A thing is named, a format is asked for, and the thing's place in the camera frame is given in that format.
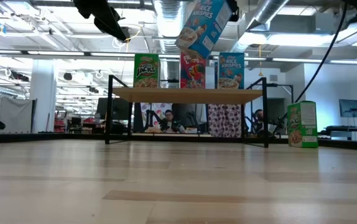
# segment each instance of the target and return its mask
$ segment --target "computer monitor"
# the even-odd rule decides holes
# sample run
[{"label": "computer monitor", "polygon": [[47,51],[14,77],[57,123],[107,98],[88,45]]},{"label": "computer monitor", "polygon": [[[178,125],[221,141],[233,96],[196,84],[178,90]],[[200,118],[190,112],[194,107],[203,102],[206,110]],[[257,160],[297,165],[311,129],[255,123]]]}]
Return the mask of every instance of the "computer monitor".
[{"label": "computer monitor", "polygon": [[[100,114],[100,119],[105,119],[108,98],[98,98],[97,113]],[[129,118],[129,102],[122,98],[113,99],[112,107],[113,120],[127,120]]]},{"label": "computer monitor", "polygon": [[72,124],[73,125],[80,125],[81,124],[81,118],[71,118]]},{"label": "computer monitor", "polygon": [[339,100],[342,118],[357,118],[357,100]]}]

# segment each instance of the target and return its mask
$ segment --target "black metal table leg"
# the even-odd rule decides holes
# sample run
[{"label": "black metal table leg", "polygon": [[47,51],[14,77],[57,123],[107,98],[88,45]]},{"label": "black metal table leg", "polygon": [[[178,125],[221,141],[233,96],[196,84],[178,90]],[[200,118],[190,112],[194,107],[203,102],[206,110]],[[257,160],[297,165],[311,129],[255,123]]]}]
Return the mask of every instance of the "black metal table leg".
[{"label": "black metal table leg", "polygon": [[131,138],[131,115],[132,115],[133,103],[129,103],[129,121],[127,122],[127,139]]},{"label": "black metal table leg", "polygon": [[112,117],[112,92],[113,92],[113,77],[108,77],[108,100],[105,118],[105,144],[109,144],[111,139],[111,117]]},{"label": "black metal table leg", "polygon": [[263,134],[264,134],[264,147],[268,147],[269,145],[269,136],[268,136],[268,108],[267,108],[267,78],[262,78],[262,94],[263,94]]},{"label": "black metal table leg", "polygon": [[245,142],[245,105],[241,105],[241,141]]}]

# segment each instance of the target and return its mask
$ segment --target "white column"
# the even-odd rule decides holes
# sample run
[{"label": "white column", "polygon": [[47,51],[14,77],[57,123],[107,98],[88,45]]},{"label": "white column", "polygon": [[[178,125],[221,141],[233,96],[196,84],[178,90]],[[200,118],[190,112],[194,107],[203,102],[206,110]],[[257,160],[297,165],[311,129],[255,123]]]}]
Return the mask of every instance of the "white column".
[{"label": "white column", "polygon": [[30,99],[37,99],[37,102],[32,133],[54,130],[57,78],[58,68],[53,60],[34,60],[30,81]]}]

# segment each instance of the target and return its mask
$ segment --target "black cable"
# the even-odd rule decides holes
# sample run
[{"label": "black cable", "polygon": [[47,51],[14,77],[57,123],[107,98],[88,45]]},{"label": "black cable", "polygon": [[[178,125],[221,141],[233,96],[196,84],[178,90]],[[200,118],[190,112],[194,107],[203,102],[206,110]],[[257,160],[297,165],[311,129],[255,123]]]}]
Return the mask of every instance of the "black cable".
[{"label": "black cable", "polygon": [[[325,61],[327,60],[327,57],[328,57],[328,55],[329,55],[329,53],[330,53],[330,51],[331,51],[333,45],[335,44],[336,39],[338,38],[338,35],[339,35],[339,32],[340,32],[341,27],[342,27],[342,25],[343,25],[343,22],[345,21],[346,11],[347,11],[347,3],[345,3],[345,6],[344,6],[344,8],[343,8],[343,14],[341,15],[341,19],[340,19],[340,23],[339,23],[338,29],[336,30],[336,34],[335,34],[335,36],[333,37],[333,40],[332,40],[332,42],[330,43],[329,48],[328,48],[327,52],[325,53],[325,56],[323,56],[323,59],[322,59],[320,65],[318,66],[317,70],[315,71],[313,77],[310,79],[310,81],[309,81],[309,83],[307,84],[307,86],[304,88],[304,90],[301,92],[301,94],[299,95],[299,97],[296,99],[295,103],[297,103],[297,102],[301,99],[301,97],[304,95],[304,93],[305,93],[305,92],[307,91],[307,89],[310,87],[311,83],[314,81],[315,77],[318,75],[318,72],[321,70],[322,65],[323,65],[323,64],[325,63]],[[282,122],[282,120],[285,119],[287,115],[288,115],[288,112],[286,112],[286,114],[281,118],[281,120],[280,120],[279,122]]]}]

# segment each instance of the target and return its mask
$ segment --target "rice krispies cereal box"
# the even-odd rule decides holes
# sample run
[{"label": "rice krispies cereal box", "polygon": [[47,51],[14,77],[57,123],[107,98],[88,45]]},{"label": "rice krispies cereal box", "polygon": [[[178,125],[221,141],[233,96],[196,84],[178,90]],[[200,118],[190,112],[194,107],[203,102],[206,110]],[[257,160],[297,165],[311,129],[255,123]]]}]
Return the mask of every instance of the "rice krispies cereal box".
[{"label": "rice krispies cereal box", "polygon": [[134,56],[133,87],[159,87],[160,60],[157,54],[136,54]]},{"label": "rice krispies cereal box", "polygon": [[226,0],[198,0],[176,45],[192,57],[207,59],[232,14]]},{"label": "rice krispies cereal box", "polygon": [[218,88],[244,88],[244,53],[220,53]]},{"label": "rice krispies cereal box", "polygon": [[318,147],[315,102],[302,101],[288,106],[289,146]]},{"label": "rice krispies cereal box", "polygon": [[206,60],[181,53],[180,88],[205,88]]}]

